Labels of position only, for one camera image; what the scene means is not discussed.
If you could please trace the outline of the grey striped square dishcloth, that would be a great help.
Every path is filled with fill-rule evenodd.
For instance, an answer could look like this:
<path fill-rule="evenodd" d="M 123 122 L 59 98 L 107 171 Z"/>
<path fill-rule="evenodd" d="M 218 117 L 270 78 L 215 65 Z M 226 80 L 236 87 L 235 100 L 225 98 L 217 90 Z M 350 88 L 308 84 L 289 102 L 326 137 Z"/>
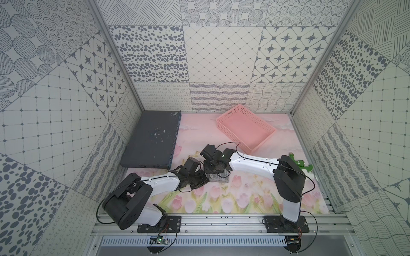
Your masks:
<path fill-rule="evenodd" d="M 210 182 L 228 183 L 230 174 L 206 174 Z"/>

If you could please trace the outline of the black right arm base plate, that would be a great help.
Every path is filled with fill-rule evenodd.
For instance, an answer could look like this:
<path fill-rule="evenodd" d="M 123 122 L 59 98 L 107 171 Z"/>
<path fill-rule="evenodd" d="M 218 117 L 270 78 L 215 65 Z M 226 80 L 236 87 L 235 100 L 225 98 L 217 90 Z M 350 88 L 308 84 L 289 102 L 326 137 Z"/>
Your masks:
<path fill-rule="evenodd" d="M 268 233 L 309 233 L 310 229 L 305 216 L 299 216 L 296 223 L 285 219 L 281 215 L 266 215 L 262 219 Z"/>

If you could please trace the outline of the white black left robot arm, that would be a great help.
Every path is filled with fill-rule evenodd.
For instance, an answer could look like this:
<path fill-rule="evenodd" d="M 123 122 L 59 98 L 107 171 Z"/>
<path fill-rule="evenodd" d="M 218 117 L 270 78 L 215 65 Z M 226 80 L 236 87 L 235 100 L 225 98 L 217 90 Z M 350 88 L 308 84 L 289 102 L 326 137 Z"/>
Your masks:
<path fill-rule="evenodd" d="M 201 188 L 209 182 L 201 170 L 191 174 L 171 172 L 153 177 L 140 177 L 131 173 L 100 204 L 121 230 L 133 224 L 163 226 L 167 218 L 164 209 L 149 202 L 150 198 L 165 192 L 181 192 Z"/>

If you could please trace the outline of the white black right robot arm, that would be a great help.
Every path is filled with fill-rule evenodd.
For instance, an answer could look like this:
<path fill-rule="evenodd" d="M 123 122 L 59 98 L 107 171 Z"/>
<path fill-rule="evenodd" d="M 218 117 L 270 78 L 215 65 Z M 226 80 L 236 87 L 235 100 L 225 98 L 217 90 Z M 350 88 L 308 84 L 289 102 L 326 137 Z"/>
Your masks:
<path fill-rule="evenodd" d="M 204 169 L 208 173 L 242 171 L 274 181 L 283 198 L 283 218 L 292 223 L 298 222 L 306 175 L 290 156 L 264 159 L 235 149 L 220 151 L 214 145 L 207 145 L 200 155 L 205 159 Z"/>

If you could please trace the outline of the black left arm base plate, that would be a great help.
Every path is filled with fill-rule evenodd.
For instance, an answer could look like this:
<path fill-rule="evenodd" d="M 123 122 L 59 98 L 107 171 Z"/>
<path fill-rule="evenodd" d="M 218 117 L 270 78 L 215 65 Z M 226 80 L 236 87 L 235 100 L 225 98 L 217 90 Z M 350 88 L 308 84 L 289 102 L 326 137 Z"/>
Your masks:
<path fill-rule="evenodd" d="M 167 215 L 160 219 L 160 221 L 154 225 L 150 226 L 148 224 L 139 224 L 137 232 L 139 234 L 149 234 L 149 233 L 179 233 L 180 226 L 182 222 L 182 217 L 180 215 Z"/>

